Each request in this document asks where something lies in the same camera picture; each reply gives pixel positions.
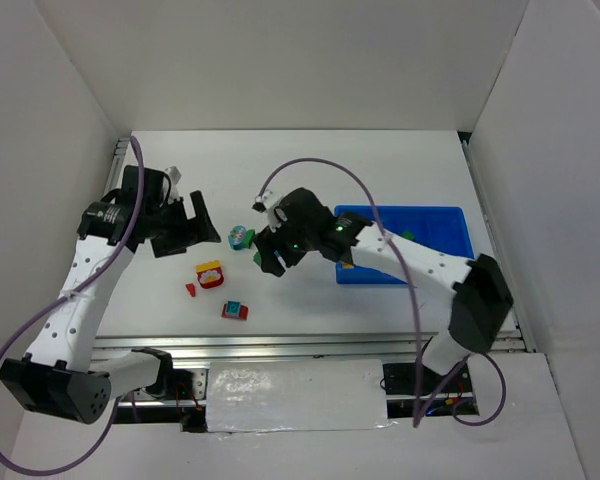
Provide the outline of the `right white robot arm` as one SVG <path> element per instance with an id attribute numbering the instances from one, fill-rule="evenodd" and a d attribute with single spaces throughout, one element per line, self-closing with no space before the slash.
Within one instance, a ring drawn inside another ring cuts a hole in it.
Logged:
<path id="1" fill-rule="evenodd" d="M 419 287 L 450 307 L 446 326 L 425 347 L 422 364 L 446 375 L 472 354 L 491 350 L 513 307 L 497 261 L 454 256 L 402 238 L 353 212 L 336 216 L 308 189 L 282 196 L 265 191 L 254 210 L 267 217 L 254 243 L 260 268 L 276 277 L 309 252 L 334 263 L 374 269 Z"/>

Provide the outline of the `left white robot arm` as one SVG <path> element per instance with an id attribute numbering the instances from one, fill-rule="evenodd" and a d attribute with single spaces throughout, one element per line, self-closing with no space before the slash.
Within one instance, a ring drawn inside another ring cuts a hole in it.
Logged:
<path id="1" fill-rule="evenodd" d="M 92 369 L 97 331 L 112 293 L 137 248 L 150 242 L 157 258 L 183 254 L 198 243 L 217 243 L 201 192 L 189 218 L 177 184 L 179 170 L 127 166 L 120 187 L 91 203 L 77 230 L 72 266 L 58 296 L 20 359 L 6 359 L 0 380 L 26 410 L 92 424 L 107 404 L 144 390 L 162 398 L 174 384 L 172 356 L 136 347 Z"/>

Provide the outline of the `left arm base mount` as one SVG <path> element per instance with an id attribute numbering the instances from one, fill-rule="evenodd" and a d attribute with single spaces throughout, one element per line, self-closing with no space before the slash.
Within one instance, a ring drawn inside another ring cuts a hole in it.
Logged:
<path id="1" fill-rule="evenodd" d="M 170 424 L 182 432 L 206 433 L 208 377 L 208 368 L 175 369 L 163 394 L 156 396 L 142 388 L 124 397 L 114 423 Z"/>

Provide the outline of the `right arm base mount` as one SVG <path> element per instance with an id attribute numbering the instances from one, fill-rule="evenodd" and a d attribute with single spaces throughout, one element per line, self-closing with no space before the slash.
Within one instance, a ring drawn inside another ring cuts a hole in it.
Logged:
<path id="1" fill-rule="evenodd" d="M 415 364 L 384 363 L 380 388 L 387 396 L 387 416 L 389 419 L 410 418 L 413 416 L 415 398 Z M 428 368 L 423 369 L 421 404 L 424 404 L 443 377 Z M 458 406 L 460 415 L 477 415 L 478 409 L 473 399 L 473 385 L 468 367 L 464 366 L 436 395 L 427 408 L 428 417 L 446 417 L 452 408 Z"/>

